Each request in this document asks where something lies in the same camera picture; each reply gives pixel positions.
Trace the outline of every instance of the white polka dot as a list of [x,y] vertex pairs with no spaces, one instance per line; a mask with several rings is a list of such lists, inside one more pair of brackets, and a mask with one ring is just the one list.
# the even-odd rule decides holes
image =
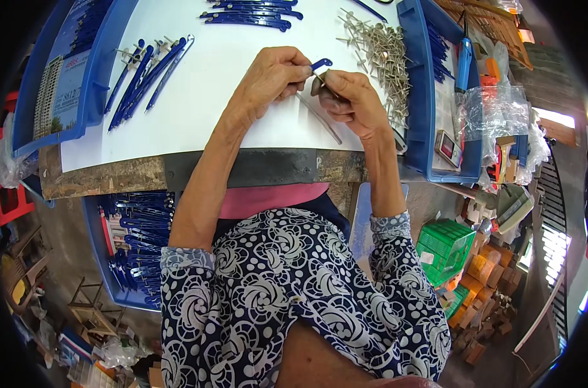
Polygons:
[[244,367],[244,374],[247,375],[247,377],[253,377],[253,373],[255,373],[255,371],[253,370],[252,365],[246,365]]

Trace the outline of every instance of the green plastic crate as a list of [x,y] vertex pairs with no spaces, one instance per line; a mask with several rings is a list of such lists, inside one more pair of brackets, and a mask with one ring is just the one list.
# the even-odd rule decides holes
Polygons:
[[475,231],[451,220],[426,225],[421,230],[417,253],[432,253],[432,264],[422,263],[430,283],[438,287],[464,266]]
[[447,319],[451,319],[453,314],[455,314],[456,311],[458,311],[458,308],[462,306],[462,303],[464,303],[464,300],[468,296],[468,288],[462,286],[461,284],[458,284],[458,287],[456,287],[456,289],[453,290],[453,293],[455,294],[455,301],[451,306],[449,306],[449,308],[445,310],[445,316],[447,317]]

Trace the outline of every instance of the phone screen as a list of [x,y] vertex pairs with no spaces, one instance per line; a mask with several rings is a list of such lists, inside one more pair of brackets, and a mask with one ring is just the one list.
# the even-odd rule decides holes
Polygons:
[[443,144],[441,144],[441,146],[440,146],[440,151],[442,153],[444,153],[447,158],[451,159],[453,156],[453,147],[454,147],[454,144],[451,141],[451,139],[449,138],[449,136],[444,135],[443,136]]

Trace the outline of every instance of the mobile phone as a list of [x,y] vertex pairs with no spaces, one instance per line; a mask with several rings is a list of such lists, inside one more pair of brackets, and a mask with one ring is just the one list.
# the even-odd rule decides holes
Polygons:
[[439,130],[436,137],[436,151],[453,166],[459,168],[462,150],[445,131]]

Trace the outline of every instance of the shirt cuff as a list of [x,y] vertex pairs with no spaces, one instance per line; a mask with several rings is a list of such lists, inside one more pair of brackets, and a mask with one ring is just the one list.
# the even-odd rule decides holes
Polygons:
[[410,215],[408,211],[394,217],[376,218],[369,216],[371,232],[382,238],[405,237],[410,238]]
[[203,249],[164,246],[161,254],[160,269],[163,275],[166,271],[173,272],[188,267],[214,271],[214,255]]

